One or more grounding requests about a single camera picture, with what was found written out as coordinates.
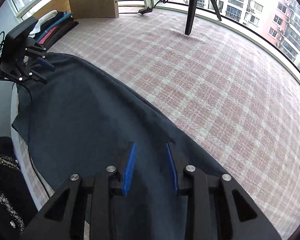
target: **silver screw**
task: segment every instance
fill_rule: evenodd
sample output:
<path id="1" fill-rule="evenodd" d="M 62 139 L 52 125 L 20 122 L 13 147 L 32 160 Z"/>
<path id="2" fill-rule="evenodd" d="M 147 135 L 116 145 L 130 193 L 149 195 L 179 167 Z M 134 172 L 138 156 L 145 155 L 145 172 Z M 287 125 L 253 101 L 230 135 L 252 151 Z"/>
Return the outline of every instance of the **silver screw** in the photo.
<path id="1" fill-rule="evenodd" d="M 195 167 L 193 165 L 187 165 L 186 166 L 186 170 L 189 172 L 194 172 L 195 171 Z"/>
<path id="2" fill-rule="evenodd" d="M 79 179 L 79 175 L 78 174 L 72 174 L 71 176 L 70 176 L 70 179 L 72 180 L 72 181 L 76 181 L 76 180 L 78 180 Z"/>
<path id="3" fill-rule="evenodd" d="M 107 168 L 106 168 L 106 170 L 108 171 L 108 172 L 114 172 L 115 171 L 115 167 L 114 166 L 108 166 Z"/>
<path id="4" fill-rule="evenodd" d="M 231 176 L 229 174 L 223 174 L 222 179 L 225 181 L 231 181 Z"/>

